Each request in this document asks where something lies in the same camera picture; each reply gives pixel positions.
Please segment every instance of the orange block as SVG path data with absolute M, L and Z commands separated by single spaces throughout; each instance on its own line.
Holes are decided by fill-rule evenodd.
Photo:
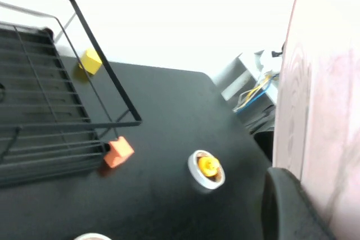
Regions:
M 106 154 L 104 160 L 111 168 L 124 163 L 134 153 L 133 148 L 122 136 L 117 141 L 109 142 L 109 145 L 110 151 Z

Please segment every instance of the yellow cube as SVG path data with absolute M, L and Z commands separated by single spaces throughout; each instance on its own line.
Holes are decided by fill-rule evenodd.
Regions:
M 80 61 L 84 65 L 86 71 L 91 74 L 95 74 L 102 65 L 100 57 L 93 48 L 87 49 Z

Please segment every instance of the pink curved object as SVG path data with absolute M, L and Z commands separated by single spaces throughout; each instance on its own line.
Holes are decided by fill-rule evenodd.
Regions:
M 328 1 L 295 0 L 273 166 L 300 179 L 338 239 L 355 240 L 360 239 L 360 33 Z

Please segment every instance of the black wire rack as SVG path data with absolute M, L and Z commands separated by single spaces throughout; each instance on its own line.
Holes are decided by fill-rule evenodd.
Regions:
M 64 27 L 55 16 L 0 2 L 24 14 L 53 18 L 82 66 L 107 122 L 94 123 L 54 45 L 53 31 L 0 22 L 0 186 L 97 168 L 109 130 L 141 117 L 96 42 L 75 0 L 69 0 L 126 109 L 110 117 Z M 131 114 L 132 121 L 122 121 Z M 105 129 L 101 134 L 95 129 Z

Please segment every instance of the black table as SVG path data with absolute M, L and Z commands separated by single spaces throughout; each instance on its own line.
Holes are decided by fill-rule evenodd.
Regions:
M 141 126 L 119 129 L 135 154 L 107 177 L 92 172 L 0 190 L 0 239 L 71 240 L 87 232 L 113 240 L 262 239 L 270 163 L 211 80 L 189 71 L 112 66 L 143 118 Z M 104 75 L 102 68 L 94 80 L 106 106 L 118 111 Z M 224 185 L 207 194 L 192 185 L 187 169 L 198 149 L 217 156 L 226 173 Z

